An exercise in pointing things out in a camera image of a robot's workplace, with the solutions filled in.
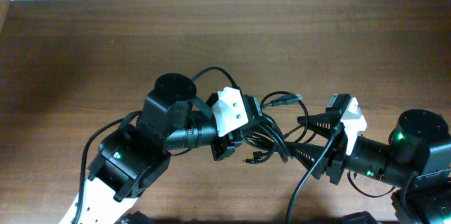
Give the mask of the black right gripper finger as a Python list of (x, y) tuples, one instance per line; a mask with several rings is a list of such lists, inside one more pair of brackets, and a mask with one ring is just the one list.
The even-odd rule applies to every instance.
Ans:
[(297, 122), (307, 130), (311, 130), (320, 136), (330, 136), (333, 128), (338, 124), (338, 117), (322, 113), (298, 116)]
[(319, 164), (313, 169), (311, 175), (317, 180), (321, 178), (322, 175), (328, 174), (328, 160), (330, 158), (331, 150), (325, 151), (325, 147), (305, 144), (305, 143), (289, 143), (288, 150), (292, 156), (294, 156), (307, 170), (310, 170), (316, 163), (317, 159), (323, 154), (323, 157), (319, 161)]

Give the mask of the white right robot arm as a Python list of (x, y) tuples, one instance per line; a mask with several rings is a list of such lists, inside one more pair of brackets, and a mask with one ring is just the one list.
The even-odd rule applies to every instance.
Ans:
[(314, 132), (327, 145), (290, 143), (288, 149), (316, 179), (326, 175), (338, 185), (346, 170), (364, 175), (394, 188), (390, 195), (401, 223), (450, 222), (450, 129), (441, 115), (407, 110), (387, 144), (358, 135), (350, 154), (343, 124), (315, 126)]

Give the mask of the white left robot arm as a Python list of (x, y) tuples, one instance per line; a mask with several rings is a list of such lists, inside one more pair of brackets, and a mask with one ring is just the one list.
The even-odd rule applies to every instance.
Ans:
[(112, 126), (92, 162), (85, 145), (78, 194), (62, 223), (115, 223), (167, 169), (176, 149), (210, 147), (213, 159), (230, 157), (250, 122), (245, 97), (235, 81), (199, 98), (194, 79), (179, 73), (157, 78), (142, 109), (105, 125)]

